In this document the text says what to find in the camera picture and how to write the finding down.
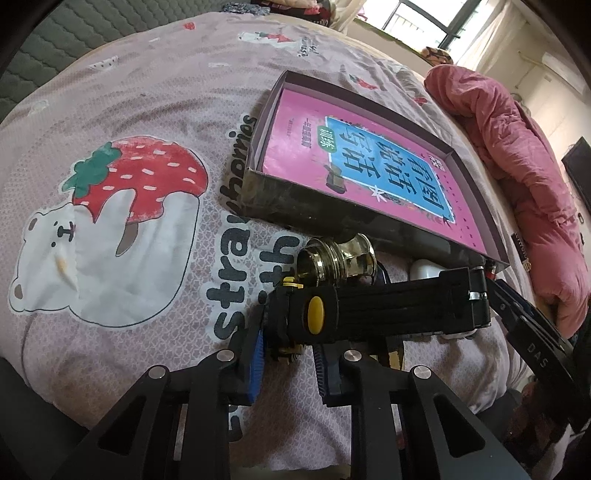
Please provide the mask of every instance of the television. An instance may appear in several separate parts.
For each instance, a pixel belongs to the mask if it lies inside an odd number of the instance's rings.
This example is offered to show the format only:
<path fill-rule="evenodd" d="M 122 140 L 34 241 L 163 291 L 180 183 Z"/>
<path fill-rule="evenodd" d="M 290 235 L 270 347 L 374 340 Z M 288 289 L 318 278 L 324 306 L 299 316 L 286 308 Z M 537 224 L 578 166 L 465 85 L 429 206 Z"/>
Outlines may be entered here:
<path fill-rule="evenodd" d="M 562 163 L 591 213 L 591 147 L 583 137 L 568 151 Z"/>

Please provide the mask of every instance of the quilted mattress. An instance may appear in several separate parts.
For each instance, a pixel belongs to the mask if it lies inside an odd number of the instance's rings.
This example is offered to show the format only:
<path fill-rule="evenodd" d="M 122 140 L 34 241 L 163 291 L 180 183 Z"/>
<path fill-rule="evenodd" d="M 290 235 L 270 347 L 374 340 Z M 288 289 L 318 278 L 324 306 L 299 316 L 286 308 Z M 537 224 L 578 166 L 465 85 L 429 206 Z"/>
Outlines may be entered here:
<path fill-rule="evenodd" d="M 248 0 L 64 0 L 29 35 L 0 77 L 0 121 L 82 55 L 105 43 Z"/>

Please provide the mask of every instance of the pink jacket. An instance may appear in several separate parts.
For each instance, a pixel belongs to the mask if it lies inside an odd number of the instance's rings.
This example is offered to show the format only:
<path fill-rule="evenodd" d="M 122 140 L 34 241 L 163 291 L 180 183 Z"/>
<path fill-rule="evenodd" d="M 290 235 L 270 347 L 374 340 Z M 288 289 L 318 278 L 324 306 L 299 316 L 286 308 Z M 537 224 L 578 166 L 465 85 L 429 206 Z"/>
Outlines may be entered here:
<path fill-rule="evenodd" d="M 464 127 L 515 212 L 534 291 L 558 302 L 566 338 L 587 313 L 589 276 L 576 209 L 547 138 L 505 87 L 454 65 L 429 71 L 425 88 Z"/>

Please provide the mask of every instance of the bed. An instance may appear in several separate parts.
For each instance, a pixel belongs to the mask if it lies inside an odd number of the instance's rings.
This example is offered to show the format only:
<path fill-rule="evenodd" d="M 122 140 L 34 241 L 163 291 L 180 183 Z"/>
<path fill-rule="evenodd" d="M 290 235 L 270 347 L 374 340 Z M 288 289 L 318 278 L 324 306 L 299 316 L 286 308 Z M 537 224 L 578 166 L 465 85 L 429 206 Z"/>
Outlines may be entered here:
<path fill-rule="evenodd" d="M 450 144 L 505 243 L 513 267 L 501 276 L 534 301 L 511 209 L 414 72 L 293 18 L 181 20 L 93 50 L 0 127 L 0 220 L 11 226 L 0 233 L 0 356 L 81 425 L 92 427 L 151 365 L 185 368 L 227 345 L 314 233 L 244 218 L 236 203 L 238 160 L 286 69 L 360 93 Z M 113 149 L 139 166 L 111 164 Z M 145 171 L 144 155 L 161 155 L 174 173 Z M 81 200 L 90 185 L 102 194 Z M 393 281 L 408 278 L 410 259 L 379 257 Z M 474 339 L 405 342 L 404 369 L 417 364 L 474 412 L 530 375 L 494 318 Z M 237 465 L 348 463 L 349 410 L 322 406 L 309 349 L 289 367 L 267 365 L 256 405 L 231 416 Z"/>

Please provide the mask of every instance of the clothing pile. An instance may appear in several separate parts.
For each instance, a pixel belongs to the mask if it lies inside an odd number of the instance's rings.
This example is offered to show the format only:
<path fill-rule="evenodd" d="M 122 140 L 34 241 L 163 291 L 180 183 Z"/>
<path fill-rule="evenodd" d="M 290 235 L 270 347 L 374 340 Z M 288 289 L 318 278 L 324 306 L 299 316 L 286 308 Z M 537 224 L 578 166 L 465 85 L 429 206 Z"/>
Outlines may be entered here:
<path fill-rule="evenodd" d="M 330 0 L 251 0 L 251 4 L 269 7 L 274 14 L 301 18 L 324 27 L 331 23 Z"/>

